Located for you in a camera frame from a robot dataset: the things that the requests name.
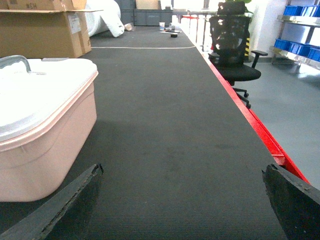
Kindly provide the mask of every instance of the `gray storage crate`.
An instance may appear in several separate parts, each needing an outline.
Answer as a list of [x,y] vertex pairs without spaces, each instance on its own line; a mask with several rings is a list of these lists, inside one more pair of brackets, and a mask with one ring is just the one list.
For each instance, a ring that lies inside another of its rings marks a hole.
[[123,24],[135,23],[133,10],[121,10],[121,22]]
[[115,0],[120,10],[133,10],[136,8],[135,0]]
[[134,9],[134,25],[136,26],[159,26],[165,22],[166,26],[172,22],[172,10],[145,10]]

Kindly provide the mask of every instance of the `chair base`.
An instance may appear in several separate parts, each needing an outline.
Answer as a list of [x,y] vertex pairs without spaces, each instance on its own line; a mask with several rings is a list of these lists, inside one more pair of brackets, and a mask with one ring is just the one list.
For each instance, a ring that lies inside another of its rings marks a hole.
[[244,101],[245,103],[246,103],[246,107],[248,108],[248,109],[250,109],[251,108],[251,104],[249,103],[249,100],[248,99],[246,99],[244,96],[242,96],[242,95],[240,95],[239,93],[237,93],[236,92],[236,94],[237,94],[237,96],[242,100],[242,101]]
[[242,89],[242,88],[236,88],[236,87],[233,87],[233,89],[236,91],[236,92],[244,92],[244,97],[247,98],[249,97],[249,93],[247,93],[247,90],[245,89]]

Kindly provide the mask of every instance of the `white cable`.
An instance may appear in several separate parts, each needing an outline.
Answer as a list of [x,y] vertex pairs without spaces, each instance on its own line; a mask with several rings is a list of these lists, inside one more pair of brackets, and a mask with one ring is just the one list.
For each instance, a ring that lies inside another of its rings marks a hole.
[[92,49],[192,49],[196,46],[185,47],[128,47],[128,46],[92,46]]

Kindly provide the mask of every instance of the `red conveyor frame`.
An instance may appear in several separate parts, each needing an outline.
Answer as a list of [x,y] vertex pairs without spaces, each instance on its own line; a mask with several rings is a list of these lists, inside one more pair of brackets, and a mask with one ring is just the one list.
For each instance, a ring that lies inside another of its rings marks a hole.
[[258,116],[254,113],[253,110],[248,109],[241,99],[237,96],[237,93],[233,90],[231,85],[221,76],[215,66],[209,61],[208,58],[203,56],[204,60],[207,62],[214,75],[221,82],[222,86],[225,88],[227,93],[230,95],[234,103],[240,109],[244,117],[247,119],[249,124],[255,130],[257,135],[261,138],[267,149],[270,151],[273,156],[275,162],[284,167],[286,170],[296,175],[303,181],[309,184],[307,178],[302,174],[296,164],[292,161],[292,159],[288,156],[288,154],[284,151],[284,149],[280,146],[280,144],[276,141],[276,139],[272,136],[272,134],[268,131],[268,129],[264,126],[264,124],[260,121]]

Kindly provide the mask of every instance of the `mesh chair back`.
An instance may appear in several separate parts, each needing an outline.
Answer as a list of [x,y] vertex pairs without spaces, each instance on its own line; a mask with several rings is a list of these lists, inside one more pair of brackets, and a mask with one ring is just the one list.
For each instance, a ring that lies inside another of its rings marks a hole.
[[246,12],[244,1],[219,2],[218,15],[243,15]]
[[219,55],[214,64],[221,66],[242,65],[244,63],[246,41],[249,37],[247,16],[212,16],[210,33],[213,51]]

